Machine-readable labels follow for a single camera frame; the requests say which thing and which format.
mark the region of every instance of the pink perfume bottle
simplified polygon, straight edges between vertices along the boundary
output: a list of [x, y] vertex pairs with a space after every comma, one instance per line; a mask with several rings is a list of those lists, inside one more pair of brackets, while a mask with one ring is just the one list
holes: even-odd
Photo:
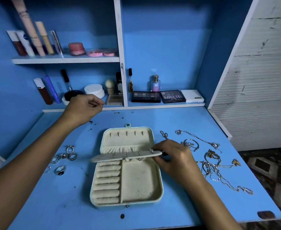
[[159, 87], [161, 85], [161, 81], [158, 79], [158, 75], [154, 75], [154, 80], [151, 82], [151, 91], [159, 92]]

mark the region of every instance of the open jewelry box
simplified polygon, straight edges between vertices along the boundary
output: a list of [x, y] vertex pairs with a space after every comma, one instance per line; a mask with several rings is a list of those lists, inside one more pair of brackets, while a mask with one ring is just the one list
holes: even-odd
[[116, 206], [157, 202], [163, 196], [159, 166], [152, 159], [154, 138], [148, 127], [107, 129], [102, 138], [90, 190], [93, 205]]

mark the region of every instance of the person's left arm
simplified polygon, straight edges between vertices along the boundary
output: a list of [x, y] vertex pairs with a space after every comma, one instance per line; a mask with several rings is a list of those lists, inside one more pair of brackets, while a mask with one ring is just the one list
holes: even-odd
[[94, 95], [73, 97], [51, 127], [0, 169], [0, 230], [17, 216], [64, 139], [101, 112], [103, 104]]

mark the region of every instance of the blue desk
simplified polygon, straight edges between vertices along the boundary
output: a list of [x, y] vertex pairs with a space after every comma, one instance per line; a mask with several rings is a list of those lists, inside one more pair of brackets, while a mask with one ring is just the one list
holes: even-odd
[[[43, 114], [8, 161], [23, 151], [60, 115], [60, 112]], [[92, 121], [98, 125], [88, 123], [77, 128], [65, 139], [57, 152], [64, 153], [65, 146], [72, 144], [78, 153], [77, 160], [65, 159], [51, 165], [52, 169], [42, 175], [9, 230], [146, 229], [200, 225], [199, 217], [184, 190], [164, 172], [164, 196], [159, 203], [101, 209], [96, 209], [91, 204], [89, 192], [95, 164], [90, 163], [89, 159], [99, 153], [102, 135], [106, 129], [124, 127], [126, 123], [131, 123], [134, 127], [150, 127], [156, 142], [164, 140], [159, 132], [161, 130], [168, 133], [169, 139], [177, 142], [190, 138], [185, 133], [176, 135], [174, 131], [180, 129], [208, 142], [219, 143], [223, 153], [216, 152], [221, 156], [222, 165], [231, 165], [234, 158], [242, 165], [231, 169], [221, 168], [221, 174], [234, 187], [240, 185], [254, 191], [254, 195], [236, 192], [221, 182], [208, 178], [234, 218], [238, 222], [260, 221], [257, 212], [264, 210], [270, 210], [276, 218], [281, 218], [280, 210], [204, 107], [103, 111]], [[202, 141], [197, 142], [200, 149], [193, 152], [193, 155], [197, 161], [202, 161], [204, 153], [208, 149], [214, 149]], [[66, 165], [63, 176], [53, 173], [60, 165]]]

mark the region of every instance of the ring roll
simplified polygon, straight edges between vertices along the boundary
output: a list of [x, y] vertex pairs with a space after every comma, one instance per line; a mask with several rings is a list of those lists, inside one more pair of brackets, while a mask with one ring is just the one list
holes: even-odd
[[119, 183], [96, 184], [93, 186], [93, 190], [119, 189], [119, 186]]
[[119, 203], [119, 198], [94, 198], [96, 204]]
[[92, 198], [112, 198], [118, 197], [119, 194], [118, 189], [96, 190], [92, 192]]
[[106, 161], [106, 162], [100, 162], [99, 166], [104, 166], [104, 165], [119, 165], [120, 161]]
[[120, 177], [96, 178], [95, 184], [117, 183]]
[[107, 177], [116, 177], [120, 174], [120, 170], [113, 170], [113, 171], [102, 171], [97, 172], [97, 178], [107, 178]]
[[105, 165], [105, 166], [98, 166], [97, 171], [111, 171], [111, 170], [120, 170], [121, 165]]

